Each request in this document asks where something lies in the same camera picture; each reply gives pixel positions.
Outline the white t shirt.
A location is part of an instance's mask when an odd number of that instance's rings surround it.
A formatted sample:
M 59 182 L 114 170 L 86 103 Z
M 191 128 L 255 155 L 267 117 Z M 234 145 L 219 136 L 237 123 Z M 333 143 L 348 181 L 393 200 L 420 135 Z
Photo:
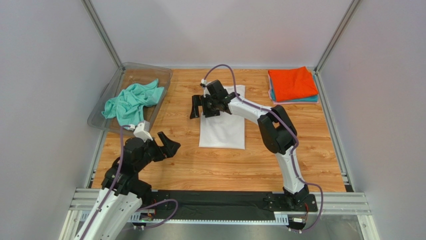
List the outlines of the white t shirt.
M 200 116 L 200 148 L 244 150 L 245 119 L 241 116 L 220 112 L 219 116 Z

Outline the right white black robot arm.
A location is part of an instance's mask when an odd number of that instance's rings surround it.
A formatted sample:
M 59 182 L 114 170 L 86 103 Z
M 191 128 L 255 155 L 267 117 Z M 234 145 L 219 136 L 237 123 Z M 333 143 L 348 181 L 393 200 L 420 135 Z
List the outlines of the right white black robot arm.
M 297 131 L 285 109 L 263 106 L 228 92 L 219 80 L 201 80 L 207 93 L 192 96 L 190 119 L 218 117 L 222 113 L 242 117 L 257 124 L 263 144 L 275 155 L 283 176 L 283 191 L 290 205 L 301 205 L 309 195 L 307 183 L 297 165 Z

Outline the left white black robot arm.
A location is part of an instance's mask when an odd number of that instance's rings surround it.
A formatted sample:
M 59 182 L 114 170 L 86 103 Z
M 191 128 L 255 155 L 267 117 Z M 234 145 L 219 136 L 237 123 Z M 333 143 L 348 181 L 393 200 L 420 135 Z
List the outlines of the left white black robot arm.
M 154 210 L 158 205 L 174 204 L 168 221 L 178 210 L 178 201 L 154 201 L 152 186 L 139 179 L 139 173 L 150 163 L 172 158 L 181 144 L 158 132 L 161 145 L 149 134 L 121 140 L 120 156 L 105 173 L 96 201 L 75 235 L 76 240 L 114 240 L 131 216 L 144 210 Z

